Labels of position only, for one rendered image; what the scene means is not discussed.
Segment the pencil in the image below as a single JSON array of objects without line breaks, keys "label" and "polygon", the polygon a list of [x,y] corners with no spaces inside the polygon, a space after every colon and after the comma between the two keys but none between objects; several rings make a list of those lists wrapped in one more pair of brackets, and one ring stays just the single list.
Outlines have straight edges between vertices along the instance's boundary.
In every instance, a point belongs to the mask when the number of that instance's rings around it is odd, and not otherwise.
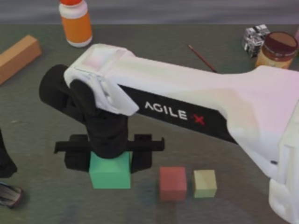
[{"label": "pencil", "polygon": [[188,47],[191,49],[191,51],[196,54],[197,57],[199,57],[213,72],[218,73],[200,54],[190,45],[188,44]]}]

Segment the orange bottle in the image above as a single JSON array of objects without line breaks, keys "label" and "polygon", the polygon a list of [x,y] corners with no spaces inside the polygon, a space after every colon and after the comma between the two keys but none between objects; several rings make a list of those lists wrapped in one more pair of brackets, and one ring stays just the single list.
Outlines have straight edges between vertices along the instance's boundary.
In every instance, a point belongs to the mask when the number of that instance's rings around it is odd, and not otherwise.
[{"label": "orange bottle", "polygon": [[85,0],[60,0],[59,12],[67,42],[77,48],[87,46],[93,32]]}]

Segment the red block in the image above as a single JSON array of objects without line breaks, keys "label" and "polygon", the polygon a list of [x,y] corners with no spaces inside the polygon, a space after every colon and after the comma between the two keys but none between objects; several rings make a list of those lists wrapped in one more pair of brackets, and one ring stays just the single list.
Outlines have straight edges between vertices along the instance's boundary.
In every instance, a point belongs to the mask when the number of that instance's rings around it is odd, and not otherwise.
[{"label": "red block", "polygon": [[160,167],[160,200],[183,201],[186,194],[185,167]]}]

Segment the robotic arm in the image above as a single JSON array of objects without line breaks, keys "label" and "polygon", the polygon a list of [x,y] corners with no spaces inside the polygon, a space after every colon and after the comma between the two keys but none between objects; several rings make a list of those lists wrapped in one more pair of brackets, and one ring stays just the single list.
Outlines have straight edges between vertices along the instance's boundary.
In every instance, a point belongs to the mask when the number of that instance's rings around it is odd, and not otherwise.
[{"label": "robotic arm", "polygon": [[[110,148],[97,147],[97,136],[111,132],[104,123],[95,124],[99,116],[121,123],[139,113],[236,143],[271,179],[272,209],[299,224],[299,72],[260,66],[219,75],[105,44],[91,46],[70,67],[52,68],[55,72],[52,79],[64,76],[60,91],[74,100],[63,104],[79,108],[63,112],[86,125],[98,156],[113,158],[124,150],[113,144],[116,140],[101,144]],[[51,106],[61,110],[61,105]]]}]

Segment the table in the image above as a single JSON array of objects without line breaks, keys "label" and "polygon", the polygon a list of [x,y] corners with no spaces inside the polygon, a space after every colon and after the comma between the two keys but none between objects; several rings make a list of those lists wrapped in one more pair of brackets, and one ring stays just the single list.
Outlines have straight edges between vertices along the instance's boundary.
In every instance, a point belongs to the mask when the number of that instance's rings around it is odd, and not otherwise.
[{"label": "table", "polygon": [[[241,47],[250,25],[96,25],[94,43],[126,47],[137,56],[209,70],[188,49],[191,44],[220,73],[242,73],[254,67]],[[269,25],[271,31],[293,33],[296,25]],[[39,83],[53,65],[70,65],[85,49],[69,46],[59,25],[1,25],[0,51],[31,34],[43,54],[0,87],[0,126],[19,172],[6,183],[22,187],[24,203],[16,210],[0,208],[4,224],[285,224],[268,204],[269,179],[237,145],[160,121],[134,115],[135,133],[164,137],[166,150],[154,153],[153,168],[133,175],[130,190],[93,190],[88,174],[67,170],[56,141],[85,128],[43,104]],[[298,70],[296,59],[291,69]],[[160,203],[160,166],[186,166],[189,192],[182,203]],[[193,199],[191,173],[214,169],[214,199]]]}]

